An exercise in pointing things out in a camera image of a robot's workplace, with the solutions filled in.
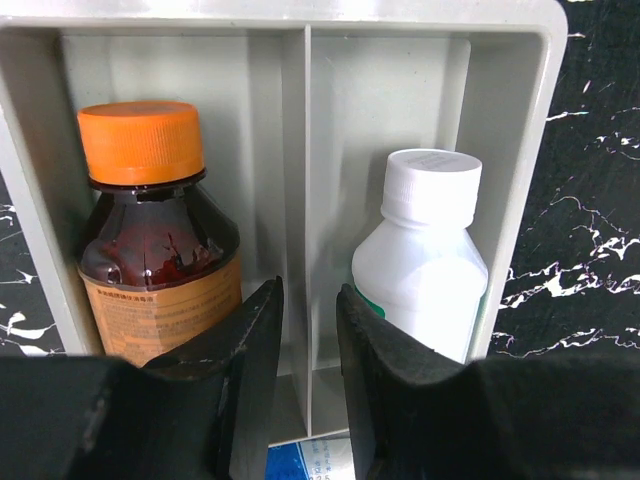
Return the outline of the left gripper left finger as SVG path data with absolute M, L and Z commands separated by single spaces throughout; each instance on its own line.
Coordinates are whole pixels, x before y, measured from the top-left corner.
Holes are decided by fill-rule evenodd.
M 1 361 L 5 479 L 261 479 L 284 289 L 142 367 L 106 356 Z

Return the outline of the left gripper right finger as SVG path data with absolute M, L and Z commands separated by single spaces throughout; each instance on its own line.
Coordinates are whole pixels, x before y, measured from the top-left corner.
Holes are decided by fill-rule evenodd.
M 635 479 L 639 361 L 488 357 L 459 364 L 349 285 L 336 322 L 360 479 Z

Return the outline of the white blue bandage roll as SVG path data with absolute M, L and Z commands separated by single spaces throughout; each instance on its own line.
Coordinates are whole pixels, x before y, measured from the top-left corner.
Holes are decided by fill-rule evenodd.
M 347 434 L 270 447 L 266 480 L 355 480 L 351 440 Z

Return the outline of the white bottle white cap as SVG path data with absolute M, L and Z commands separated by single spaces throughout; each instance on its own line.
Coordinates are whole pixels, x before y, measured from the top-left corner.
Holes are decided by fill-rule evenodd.
M 468 154 L 389 155 L 381 224 L 356 248 L 356 291 L 388 322 L 456 362 L 467 359 L 488 270 L 467 229 L 482 163 Z

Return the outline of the brown bottle orange cap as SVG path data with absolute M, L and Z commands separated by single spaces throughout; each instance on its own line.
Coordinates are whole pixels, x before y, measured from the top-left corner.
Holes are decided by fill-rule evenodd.
M 200 187 L 206 167 L 193 105 L 100 104 L 77 120 L 99 194 L 78 272 L 106 354 L 143 366 L 241 304 L 239 230 Z

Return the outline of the grey plastic divided tray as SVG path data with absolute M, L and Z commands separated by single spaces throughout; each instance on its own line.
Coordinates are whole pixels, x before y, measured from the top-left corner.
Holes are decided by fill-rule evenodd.
M 566 41 L 555 1 L 3 2 L 1 172 L 64 350 L 102 350 L 74 262 L 94 203 L 76 113 L 169 99 L 199 110 L 244 293 L 285 282 L 273 444 L 348 427 L 335 300 L 393 151 L 482 161 L 483 357 Z

